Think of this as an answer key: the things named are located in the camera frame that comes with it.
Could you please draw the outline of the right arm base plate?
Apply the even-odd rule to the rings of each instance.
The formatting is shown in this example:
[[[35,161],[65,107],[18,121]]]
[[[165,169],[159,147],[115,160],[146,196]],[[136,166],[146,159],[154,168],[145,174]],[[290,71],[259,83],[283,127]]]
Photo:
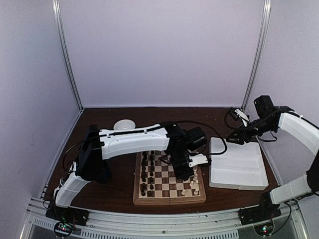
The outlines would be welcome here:
[[[264,210],[260,206],[251,208],[242,208],[238,211],[241,225],[254,224],[266,220],[270,220],[281,215],[279,208]]]

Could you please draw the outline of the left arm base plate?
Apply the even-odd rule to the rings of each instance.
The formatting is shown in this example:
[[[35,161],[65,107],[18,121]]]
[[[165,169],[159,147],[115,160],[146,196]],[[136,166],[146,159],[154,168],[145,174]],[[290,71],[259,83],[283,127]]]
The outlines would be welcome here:
[[[46,211],[46,217],[66,222],[78,226],[86,226],[88,221],[89,212],[87,210],[76,209],[76,208],[61,208],[61,207],[51,207]]]

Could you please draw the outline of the white plastic compartment tray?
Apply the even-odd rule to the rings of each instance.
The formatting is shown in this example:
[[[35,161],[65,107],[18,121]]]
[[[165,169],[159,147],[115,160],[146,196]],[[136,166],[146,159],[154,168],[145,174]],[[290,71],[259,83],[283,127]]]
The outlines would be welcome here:
[[[235,190],[265,190],[269,182],[259,144],[226,144],[227,151],[224,154],[210,156],[209,186]]]

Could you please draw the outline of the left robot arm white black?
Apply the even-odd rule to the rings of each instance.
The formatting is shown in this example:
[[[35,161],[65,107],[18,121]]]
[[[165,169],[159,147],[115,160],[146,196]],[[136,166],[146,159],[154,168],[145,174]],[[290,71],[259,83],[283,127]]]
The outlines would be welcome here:
[[[98,129],[91,125],[87,137],[76,143],[77,157],[67,171],[67,179],[54,190],[51,210],[59,220],[69,220],[73,199],[89,182],[105,182],[104,161],[120,155],[163,151],[170,156],[176,178],[187,180],[194,174],[194,166],[208,162],[205,155],[195,152],[206,143],[205,132],[200,127],[185,130],[173,121],[124,130]]]

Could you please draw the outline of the wooden chess board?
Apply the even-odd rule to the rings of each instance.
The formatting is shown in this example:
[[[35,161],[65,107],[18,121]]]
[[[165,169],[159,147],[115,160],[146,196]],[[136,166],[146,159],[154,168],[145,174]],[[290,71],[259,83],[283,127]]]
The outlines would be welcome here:
[[[136,167],[135,167],[135,182],[133,192],[134,205],[144,206],[157,206],[157,205],[185,205],[204,203],[206,201],[206,193],[204,182],[202,178],[201,169],[198,167],[198,180],[199,180],[199,194],[194,194],[194,189],[191,189],[190,182],[193,178],[191,176],[188,180],[176,179],[172,165],[166,164],[161,161],[160,158],[165,156],[164,152],[155,151],[154,155],[154,182],[150,183],[150,161],[149,156],[151,152],[147,152],[147,164],[146,164],[146,182],[141,179],[142,176],[142,152],[137,153]],[[141,195],[141,185],[145,183],[147,188],[145,189],[145,196]],[[186,195],[181,194],[182,190],[186,190]],[[153,191],[154,196],[148,197],[148,191]]]

